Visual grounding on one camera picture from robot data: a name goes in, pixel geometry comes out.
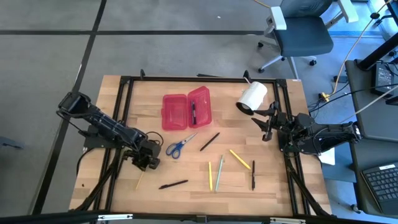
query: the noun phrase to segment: wooden table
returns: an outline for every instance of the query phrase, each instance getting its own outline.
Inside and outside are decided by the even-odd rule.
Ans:
[[[96,105],[110,116],[113,113],[119,80],[120,76],[104,76],[99,91]],[[307,113],[302,83],[287,80],[287,84],[293,114]],[[163,96],[187,94],[200,86],[206,86],[210,90],[213,122],[198,129],[164,131],[160,113]],[[135,81],[127,125],[143,132],[157,131],[163,136],[164,145],[159,156],[161,162],[156,170],[147,169],[135,190],[141,171],[130,160],[126,161],[116,181],[111,210],[129,213],[291,216],[286,170],[277,135],[274,134],[269,142],[261,141],[263,133],[259,127],[251,121],[250,116],[243,114],[235,106],[242,90],[247,87],[246,83]],[[267,109],[275,100],[272,85],[266,87],[268,94],[260,109]],[[282,109],[285,110],[282,90],[279,93]],[[184,147],[179,159],[166,156],[167,146],[195,132],[198,134]],[[204,143],[217,132],[221,133],[218,138],[200,152]],[[252,160],[256,160],[254,191],[251,190],[251,171],[231,155],[230,149],[250,165]],[[210,192],[208,162],[212,165],[214,186],[222,154],[225,162],[220,186],[217,192]],[[96,185],[103,155],[104,149],[94,149],[83,158],[70,208],[79,206]],[[303,154],[301,158],[306,186],[323,209],[330,213],[318,159]],[[184,179],[189,182],[168,189],[158,189],[161,185]],[[106,185],[101,208],[104,207],[107,189]],[[297,204],[302,212],[299,192],[296,186]]]

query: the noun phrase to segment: chair seat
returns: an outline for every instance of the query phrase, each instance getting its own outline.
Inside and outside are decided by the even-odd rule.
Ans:
[[[331,52],[333,41],[320,17],[285,18],[287,30],[274,30],[283,57]]]

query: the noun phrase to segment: keyboard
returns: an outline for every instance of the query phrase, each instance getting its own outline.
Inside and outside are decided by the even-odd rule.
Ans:
[[[398,215],[398,162],[362,171],[380,211]]]

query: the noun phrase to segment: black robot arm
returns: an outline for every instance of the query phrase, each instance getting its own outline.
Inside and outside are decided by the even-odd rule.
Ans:
[[[274,102],[268,110],[255,111],[259,115],[269,116],[266,122],[256,118],[252,120],[265,132],[263,141],[272,139],[272,129],[280,131],[287,142],[284,152],[320,154],[344,142],[357,143],[361,139],[358,127],[352,122],[317,124],[312,117],[303,113],[289,120],[286,113],[277,112],[277,107],[278,102]]]
[[[160,145],[148,140],[148,136],[136,128],[129,128],[104,114],[82,93],[69,92],[58,105],[61,117],[82,118],[91,125],[87,131],[79,131],[86,137],[85,147],[108,147],[124,151],[123,158],[132,158],[132,163],[145,171],[149,166],[156,169],[160,160]]]

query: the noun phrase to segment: red plastic box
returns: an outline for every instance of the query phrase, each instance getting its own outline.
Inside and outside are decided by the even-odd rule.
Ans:
[[[192,102],[195,104],[196,124],[192,121]],[[211,123],[210,91],[205,86],[184,94],[164,95],[162,128],[184,130],[187,126],[199,128]]]

